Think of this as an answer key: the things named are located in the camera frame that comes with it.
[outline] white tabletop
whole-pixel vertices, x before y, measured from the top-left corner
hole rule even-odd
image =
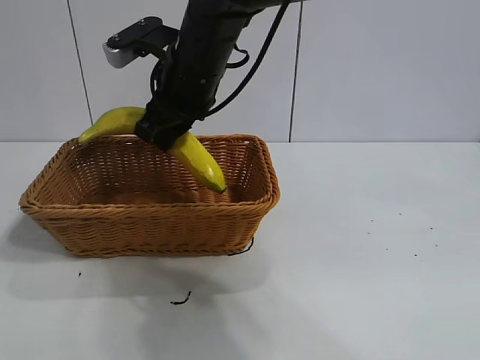
[[[480,359],[479,144],[271,144],[253,249],[197,259],[69,256],[17,206],[58,146],[0,143],[0,359]]]

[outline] metal bracket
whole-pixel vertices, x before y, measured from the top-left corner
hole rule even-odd
[[[164,47],[175,43],[178,36],[179,30],[165,26],[158,17],[148,16],[109,37],[103,51],[109,64],[118,69],[148,54],[165,60]]]

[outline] black twig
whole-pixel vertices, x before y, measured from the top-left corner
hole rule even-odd
[[[254,240],[255,240],[255,238],[253,237],[250,245],[245,250],[242,250],[239,253],[229,253],[228,256],[229,257],[234,257],[235,255],[245,254],[247,251],[250,251],[250,249],[254,246]]]
[[[183,301],[171,301],[170,304],[172,304],[172,305],[183,305],[185,302],[188,301],[188,299],[190,298],[190,295],[192,295],[191,291],[188,292],[188,295],[185,298],[185,300],[183,300]]]

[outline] basket rim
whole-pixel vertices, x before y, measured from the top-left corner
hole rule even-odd
[[[122,138],[126,141],[128,140],[137,140],[136,136],[102,136],[103,140],[109,141]],[[68,216],[74,217],[83,217],[84,215],[92,216],[92,212],[97,215],[100,215],[99,212],[102,210],[117,210],[119,212],[128,212],[131,211],[138,212],[144,210],[149,212],[152,209],[178,209],[183,212],[185,209],[191,209],[195,211],[198,209],[204,208],[218,208],[218,209],[228,209],[235,208],[235,212],[251,212],[252,208],[264,208],[268,209],[273,208],[279,198],[280,198],[280,189],[278,187],[278,179],[275,174],[275,170],[272,165],[272,159],[269,153],[269,148],[266,145],[265,141],[258,136],[249,135],[249,134],[233,134],[233,135],[199,135],[197,137],[199,140],[208,140],[213,142],[222,142],[227,140],[245,140],[251,141],[255,140],[259,144],[259,156],[262,157],[262,163],[266,167],[267,173],[269,174],[268,183],[270,185],[269,192],[266,193],[263,197],[255,201],[244,201],[244,202],[182,202],[182,203],[152,203],[152,204],[88,204],[83,203],[79,205],[62,205],[62,204],[50,204],[42,205],[39,202],[33,200],[34,195],[38,190],[38,186],[46,184],[49,177],[55,172],[59,159],[63,158],[69,151],[71,151],[75,146],[78,146],[78,138],[74,137],[60,147],[60,149],[55,153],[55,155],[50,159],[50,161],[45,165],[41,172],[36,176],[35,180],[28,186],[27,190],[22,194],[19,205],[24,212],[30,214],[39,215],[40,213],[48,212],[51,217],[57,218],[59,215],[65,217]]]

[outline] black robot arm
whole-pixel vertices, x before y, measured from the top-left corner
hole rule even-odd
[[[196,120],[210,115],[242,29],[255,14],[280,5],[259,58],[238,87],[238,94],[260,65],[287,6],[298,1],[190,0],[179,31],[163,25],[161,19],[147,17],[109,38],[103,48],[116,68],[137,56],[152,54],[159,58],[151,75],[152,99],[135,134],[168,150]],[[232,94],[213,112],[235,96]]]

